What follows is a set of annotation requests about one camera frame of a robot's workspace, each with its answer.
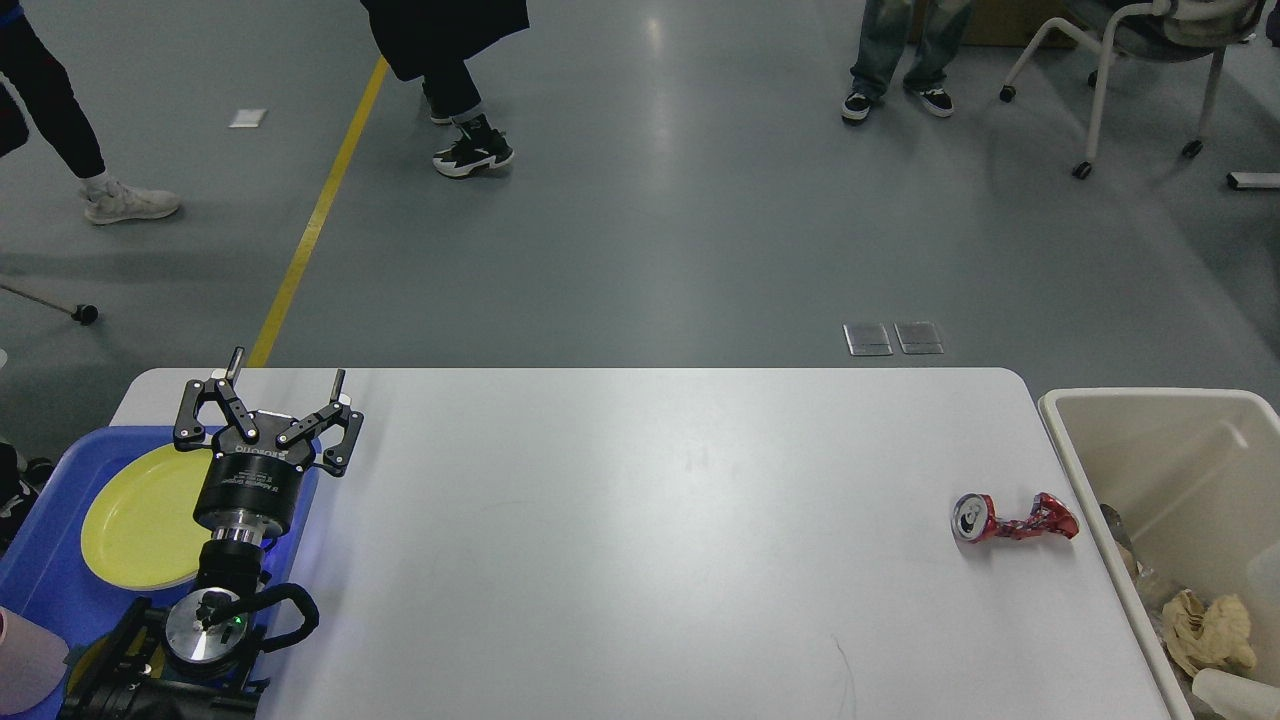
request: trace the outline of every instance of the white table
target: white table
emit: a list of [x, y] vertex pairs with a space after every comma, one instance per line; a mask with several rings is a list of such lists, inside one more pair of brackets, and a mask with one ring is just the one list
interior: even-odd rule
[[[138, 378], [113, 424], [169, 424]], [[332, 370], [244, 370], [302, 416]], [[292, 579], [324, 620], [262, 719], [1167, 719], [1089, 533], [963, 546], [955, 500], [1071, 507], [995, 369], [353, 369], [366, 413]]]

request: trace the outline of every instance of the caster wheel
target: caster wheel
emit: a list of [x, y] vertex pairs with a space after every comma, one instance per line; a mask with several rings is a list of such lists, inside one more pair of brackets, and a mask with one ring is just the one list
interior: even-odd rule
[[72, 319], [82, 325], [92, 325], [93, 320], [97, 319], [97, 307], [92, 305], [77, 305], [76, 311], [72, 313]]

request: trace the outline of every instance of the chair leg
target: chair leg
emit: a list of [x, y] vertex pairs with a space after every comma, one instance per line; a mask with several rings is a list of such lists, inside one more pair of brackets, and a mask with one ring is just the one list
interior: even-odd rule
[[1213, 101], [1217, 97], [1217, 81], [1222, 77], [1222, 59], [1226, 56], [1226, 47], [1213, 51], [1213, 63], [1208, 69], [1208, 85], [1204, 87], [1204, 104], [1201, 105], [1199, 127], [1196, 128], [1196, 138], [1183, 146], [1184, 158], [1194, 158], [1204, 147], [1204, 138], [1208, 137], [1208, 120], [1213, 115]]
[[1089, 33], [1071, 24], [1069, 20], [1064, 18], [1050, 18], [1044, 20], [1044, 24], [1042, 24], [1038, 31], [1036, 31], [1036, 36], [1032, 37], [1030, 44], [1027, 45], [1027, 49], [1023, 50], [1023, 54], [1018, 56], [1018, 61], [1014, 63], [1012, 69], [1010, 69], [1009, 74], [1005, 76], [1006, 86], [1011, 87], [1014, 85], [1014, 81], [1018, 78], [1018, 73], [1023, 72], [1023, 67], [1027, 65], [1027, 63], [1032, 59], [1032, 55], [1036, 54], [1036, 50], [1041, 46], [1042, 42], [1044, 42], [1044, 37], [1047, 37], [1050, 31], [1053, 29], [1061, 31], [1071, 40], [1079, 42], [1080, 45], [1088, 47], [1089, 50], [1093, 50], [1094, 53], [1098, 53], [1101, 49], [1101, 45], [1098, 44], [1097, 40], [1094, 40]]
[[1111, 77], [1111, 64], [1115, 61], [1116, 20], [1107, 23], [1102, 33], [1102, 46], [1098, 50], [1098, 82], [1093, 87], [1093, 111], [1089, 113], [1089, 133], [1084, 140], [1084, 163], [1092, 165], [1098, 158], [1098, 133], [1102, 131], [1102, 105], [1107, 99], [1107, 81]]

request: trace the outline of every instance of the white plastic bin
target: white plastic bin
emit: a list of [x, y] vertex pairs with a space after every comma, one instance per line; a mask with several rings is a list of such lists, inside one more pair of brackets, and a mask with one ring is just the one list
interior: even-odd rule
[[1280, 418], [1229, 389], [1056, 389], [1039, 401], [1170, 714], [1192, 714], [1098, 503], [1138, 557], [1206, 602], [1236, 593], [1253, 618], [1253, 679], [1280, 685]]

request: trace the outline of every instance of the black pants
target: black pants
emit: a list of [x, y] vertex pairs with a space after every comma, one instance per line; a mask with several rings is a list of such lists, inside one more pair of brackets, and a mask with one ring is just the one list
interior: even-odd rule
[[430, 60], [422, 68], [422, 92], [431, 108], [445, 115], [461, 115], [480, 104], [480, 91], [461, 59]]
[[[27, 18], [0, 28], [0, 73], [18, 90], [40, 135], [78, 178], [106, 172], [97, 136], [84, 118], [67, 69], [45, 49]], [[27, 123], [0, 86], [0, 155], [27, 142]]]

